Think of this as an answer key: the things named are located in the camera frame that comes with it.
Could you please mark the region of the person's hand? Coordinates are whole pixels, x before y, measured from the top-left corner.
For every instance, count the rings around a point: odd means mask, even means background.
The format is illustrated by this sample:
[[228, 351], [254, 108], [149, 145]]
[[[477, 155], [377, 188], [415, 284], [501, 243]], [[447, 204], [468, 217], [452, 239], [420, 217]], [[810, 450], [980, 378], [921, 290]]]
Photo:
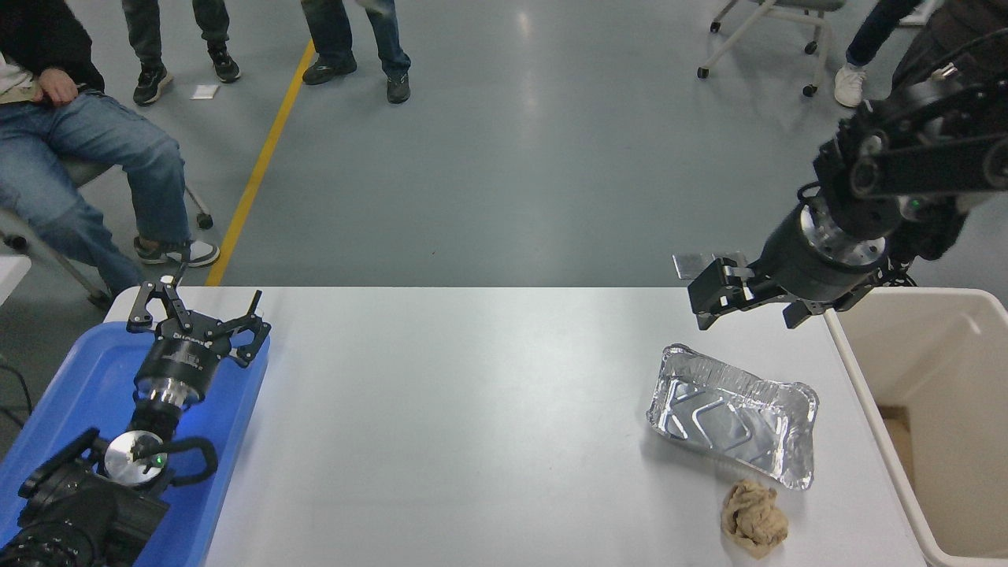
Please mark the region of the person's hand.
[[37, 86], [39, 86], [39, 93], [36, 94], [35, 101], [46, 101], [54, 107], [71, 104], [79, 96], [79, 88], [75, 80], [60, 68], [44, 69], [37, 76]]

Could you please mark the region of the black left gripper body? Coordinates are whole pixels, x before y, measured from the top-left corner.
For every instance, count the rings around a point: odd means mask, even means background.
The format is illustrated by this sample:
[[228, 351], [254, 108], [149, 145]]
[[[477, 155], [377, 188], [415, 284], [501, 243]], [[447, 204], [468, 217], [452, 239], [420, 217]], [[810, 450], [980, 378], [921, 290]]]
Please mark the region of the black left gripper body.
[[206, 396], [217, 366], [231, 350], [229, 337], [206, 337], [222, 324], [202, 313], [191, 313], [190, 330], [176, 318], [158, 323], [154, 345], [134, 378], [138, 394], [148, 396], [152, 391], [181, 383], [188, 387], [187, 396]]

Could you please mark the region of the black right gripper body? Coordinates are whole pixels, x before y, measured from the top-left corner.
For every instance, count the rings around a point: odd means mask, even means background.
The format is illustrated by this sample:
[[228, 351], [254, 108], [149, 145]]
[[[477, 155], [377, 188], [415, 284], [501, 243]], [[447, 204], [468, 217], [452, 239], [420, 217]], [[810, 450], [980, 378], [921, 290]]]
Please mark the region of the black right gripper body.
[[758, 271], [800, 300], [854, 302], [871, 291], [882, 238], [847, 234], [823, 209], [795, 207], [768, 237]]

